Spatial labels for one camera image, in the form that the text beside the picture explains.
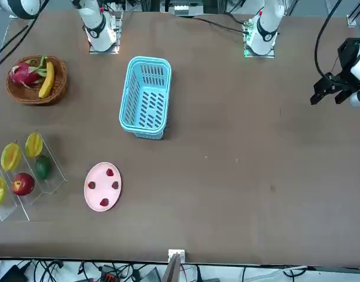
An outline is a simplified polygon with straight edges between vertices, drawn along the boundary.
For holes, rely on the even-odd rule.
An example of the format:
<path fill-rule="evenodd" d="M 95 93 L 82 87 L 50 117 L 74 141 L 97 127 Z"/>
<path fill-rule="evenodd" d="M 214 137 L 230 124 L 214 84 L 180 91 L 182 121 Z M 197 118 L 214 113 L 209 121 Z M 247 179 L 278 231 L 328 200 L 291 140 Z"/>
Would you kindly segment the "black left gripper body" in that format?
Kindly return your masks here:
<path fill-rule="evenodd" d="M 346 77 L 353 67 L 360 47 L 360 38 L 346 38 L 338 48 L 341 72 L 339 77 Z"/>

